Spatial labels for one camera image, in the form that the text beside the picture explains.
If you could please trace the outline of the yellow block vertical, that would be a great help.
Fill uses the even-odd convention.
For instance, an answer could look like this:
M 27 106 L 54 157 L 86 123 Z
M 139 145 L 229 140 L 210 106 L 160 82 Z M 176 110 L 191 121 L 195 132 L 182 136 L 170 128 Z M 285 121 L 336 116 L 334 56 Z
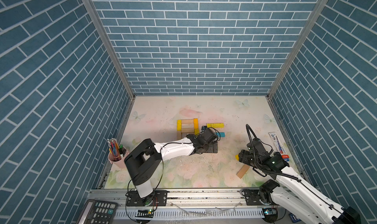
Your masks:
M 206 126 L 213 128 L 224 128 L 224 123 L 208 123 Z

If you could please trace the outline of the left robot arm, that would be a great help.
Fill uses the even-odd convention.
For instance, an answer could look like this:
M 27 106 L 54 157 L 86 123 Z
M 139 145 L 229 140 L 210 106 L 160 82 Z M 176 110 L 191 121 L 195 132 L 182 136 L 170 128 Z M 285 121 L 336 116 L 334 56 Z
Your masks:
M 207 128 L 198 134 L 187 134 L 184 138 L 167 143 L 143 140 L 124 159 L 131 181 L 135 186 L 141 206 L 148 206 L 154 199 L 155 190 L 151 177 L 157 167 L 165 161 L 181 156 L 217 153 L 219 133 Z

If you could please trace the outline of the orange block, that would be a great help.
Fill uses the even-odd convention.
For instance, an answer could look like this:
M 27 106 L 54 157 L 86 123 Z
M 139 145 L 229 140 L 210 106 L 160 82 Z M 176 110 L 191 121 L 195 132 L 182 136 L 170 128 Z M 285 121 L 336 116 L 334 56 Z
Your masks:
M 193 119 L 194 129 L 199 129 L 198 119 Z

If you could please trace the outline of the teal block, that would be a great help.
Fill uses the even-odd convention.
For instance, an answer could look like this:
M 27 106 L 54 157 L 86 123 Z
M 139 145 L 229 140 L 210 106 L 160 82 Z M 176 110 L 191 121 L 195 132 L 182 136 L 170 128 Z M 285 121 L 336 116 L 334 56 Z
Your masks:
M 217 135 L 221 138 L 225 137 L 225 133 L 224 132 L 218 132 Z

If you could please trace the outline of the tan wooden block diagonal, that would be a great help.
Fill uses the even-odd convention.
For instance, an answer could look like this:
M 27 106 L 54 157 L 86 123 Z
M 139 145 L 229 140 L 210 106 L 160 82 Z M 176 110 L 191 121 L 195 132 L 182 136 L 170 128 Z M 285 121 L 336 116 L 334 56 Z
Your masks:
M 183 128 L 181 130 L 182 133 L 187 133 L 187 134 L 194 134 L 195 133 L 195 129 L 194 128 Z

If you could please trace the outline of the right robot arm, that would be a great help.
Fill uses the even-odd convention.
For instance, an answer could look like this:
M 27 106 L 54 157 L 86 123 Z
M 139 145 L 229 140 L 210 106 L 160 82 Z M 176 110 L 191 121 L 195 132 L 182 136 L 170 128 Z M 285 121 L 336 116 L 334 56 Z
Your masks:
M 361 216 L 352 207 L 343 207 L 302 178 L 281 153 L 268 152 L 263 143 L 251 140 L 241 150 L 238 161 L 262 177 L 270 177 L 259 188 L 264 205 L 279 205 L 306 224 L 360 224 Z

